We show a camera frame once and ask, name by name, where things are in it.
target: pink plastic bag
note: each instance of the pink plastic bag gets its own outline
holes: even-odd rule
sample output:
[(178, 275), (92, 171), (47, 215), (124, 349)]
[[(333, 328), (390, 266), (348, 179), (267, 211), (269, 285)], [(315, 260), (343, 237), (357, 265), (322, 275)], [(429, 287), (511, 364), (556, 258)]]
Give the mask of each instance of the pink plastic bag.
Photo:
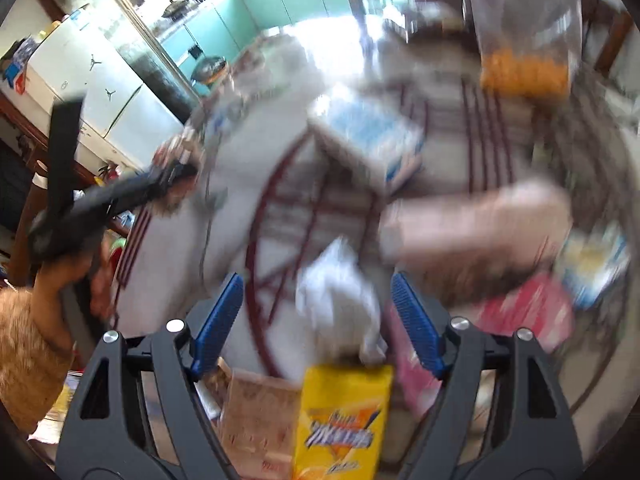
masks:
[[(499, 335), (511, 335), (526, 326), (533, 330), (546, 352), (553, 351), (567, 339), (574, 326), (571, 298), (562, 285), (546, 272), (537, 273), (505, 296), (456, 309), (456, 314), (464, 315), (481, 330)], [(385, 317), (404, 400), (412, 413), (422, 418), (436, 400), (440, 381), (420, 366), (392, 303), (386, 306)]]

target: orange sweater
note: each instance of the orange sweater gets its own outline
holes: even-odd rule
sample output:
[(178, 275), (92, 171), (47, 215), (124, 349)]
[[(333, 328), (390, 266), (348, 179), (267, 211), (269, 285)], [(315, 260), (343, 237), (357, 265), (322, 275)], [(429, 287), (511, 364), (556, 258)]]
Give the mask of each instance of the orange sweater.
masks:
[(0, 400), (30, 434), (58, 398), (71, 355), (44, 341), (30, 316), (31, 292), (0, 290)]

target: blue rubber pad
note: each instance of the blue rubber pad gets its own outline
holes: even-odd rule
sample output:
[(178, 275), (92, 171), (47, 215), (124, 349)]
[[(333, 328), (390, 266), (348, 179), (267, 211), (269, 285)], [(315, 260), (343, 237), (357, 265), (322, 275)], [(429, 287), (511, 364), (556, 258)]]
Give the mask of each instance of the blue rubber pad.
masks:
[(420, 364), (436, 378), (441, 379), (447, 367), (440, 355), (440, 334), (411, 285), (401, 274), (394, 274), (391, 278), (391, 298)]
[(194, 340), (191, 373), (196, 380), (218, 366), (218, 357), (244, 299), (244, 283), (234, 274)]

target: yellow box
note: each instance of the yellow box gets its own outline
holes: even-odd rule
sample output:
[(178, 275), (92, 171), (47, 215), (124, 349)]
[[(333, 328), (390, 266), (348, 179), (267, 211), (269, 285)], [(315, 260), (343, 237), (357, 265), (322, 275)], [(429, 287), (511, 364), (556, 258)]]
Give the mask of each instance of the yellow box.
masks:
[(393, 368), (317, 366), (305, 374), (294, 480), (371, 480), (385, 431)]

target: person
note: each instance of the person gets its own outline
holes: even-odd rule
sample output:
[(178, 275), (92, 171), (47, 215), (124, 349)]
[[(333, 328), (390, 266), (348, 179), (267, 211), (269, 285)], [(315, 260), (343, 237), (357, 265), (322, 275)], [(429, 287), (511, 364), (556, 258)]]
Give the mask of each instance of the person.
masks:
[[(85, 276), (91, 262), (87, 254), (64, 256), (40, 268), (33, 290), (0, 290), (0, 400), (24, 434), (35, 431), (62, 391), (74, 341), (59, 293)], [(102, 320), (113, 315), (112, 279), (104, 240), (91, 282), (91, 311)]]

